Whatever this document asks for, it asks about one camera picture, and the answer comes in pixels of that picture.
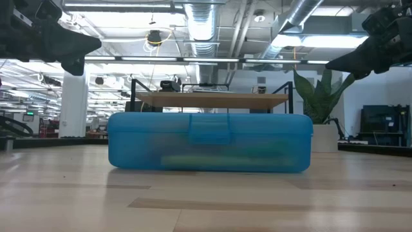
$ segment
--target desk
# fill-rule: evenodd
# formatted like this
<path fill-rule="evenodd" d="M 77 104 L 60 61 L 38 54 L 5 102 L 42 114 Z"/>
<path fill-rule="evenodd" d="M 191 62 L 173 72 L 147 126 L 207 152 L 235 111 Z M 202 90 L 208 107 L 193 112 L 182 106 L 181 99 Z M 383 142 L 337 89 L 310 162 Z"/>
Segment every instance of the desk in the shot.
<path fill-rule="evenodd" d="M 287 94 L 251 93 L 136 93 L 136 97 L 154 107 L 272 109 L 288 100 Z"/>

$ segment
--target white planter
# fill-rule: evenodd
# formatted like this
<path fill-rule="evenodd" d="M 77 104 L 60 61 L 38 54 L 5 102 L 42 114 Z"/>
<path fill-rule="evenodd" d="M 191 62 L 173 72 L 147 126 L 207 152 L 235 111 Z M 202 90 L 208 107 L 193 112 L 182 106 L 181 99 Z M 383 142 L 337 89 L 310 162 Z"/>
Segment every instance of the white planter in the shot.
<path fill-rule="evenodd" d="M 336 125 L 314 125 L 314 135 L 312 137 L 312 152 L 338 152 L 338 138 L 339 135 L 337 133 Z"/>

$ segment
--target wooden floor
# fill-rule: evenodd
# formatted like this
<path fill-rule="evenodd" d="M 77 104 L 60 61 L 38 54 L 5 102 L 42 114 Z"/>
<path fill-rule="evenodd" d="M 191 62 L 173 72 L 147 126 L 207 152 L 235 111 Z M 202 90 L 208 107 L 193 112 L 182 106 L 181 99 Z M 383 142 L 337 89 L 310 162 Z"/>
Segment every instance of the wooden floor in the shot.
<path fill-rule="evenodd" d="M 128 171 L 107 146 L 0 153 L 0 231 L 412 231 L 412 159 L 313 154 L 300 174 Z"/>

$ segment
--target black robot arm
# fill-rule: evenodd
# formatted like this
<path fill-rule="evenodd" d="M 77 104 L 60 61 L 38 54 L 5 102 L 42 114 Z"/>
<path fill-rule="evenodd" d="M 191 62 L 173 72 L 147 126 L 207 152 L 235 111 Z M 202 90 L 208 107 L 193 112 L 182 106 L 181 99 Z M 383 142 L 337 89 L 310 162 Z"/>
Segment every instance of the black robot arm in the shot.
<path fill-rule="evenodd" d="M 84 56 L 102 43 L 63 28 L 61 16 L 52 0 L 0 0 L 0 58 L 59 61 L 67 72 L 82 75 Z"/>
<path fill-rule="evenodd" d="M 355 51 L 330 61 L 327 69 L 350 72 L 356 79 L 372 71 L 384 73 L 394 65 L 412 63 L 412 0 L 401 0 L 371 14 L 362 27 L 369 38 Z"/>

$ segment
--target green leaves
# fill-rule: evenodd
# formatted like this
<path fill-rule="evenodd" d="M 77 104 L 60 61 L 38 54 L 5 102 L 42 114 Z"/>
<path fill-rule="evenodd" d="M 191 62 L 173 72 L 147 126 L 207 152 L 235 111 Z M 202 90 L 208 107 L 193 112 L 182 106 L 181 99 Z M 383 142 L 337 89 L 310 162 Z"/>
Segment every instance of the green leaves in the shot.
<path fill-rule="evenodd" d="M 324 70 L 322 75 L 322 86 L 327 94 L 332 91 L 332 70 Z"/>
<path fill-rule="evenodd" d="M 294 70 L 294 81 L 296 91 L 303 98 L 303 100 L 314 96 L 314 86 L 310 84 L 308 79 L 297 74 L 296 70 Z"/>
<path fill-rule="evenodd" d="M 332 71 L 325 70 L 322 80 L 317 81 L 314 88 L 294 70 L 294 81 L 296 91 L 304 101 L 304 114 L 309 116 L 314 124 L 322 124 L 339 102 L 343 91 L 355 82 L 355 77 L 351 74 L 341 85 L 341 82 L 332 85 Z"/>

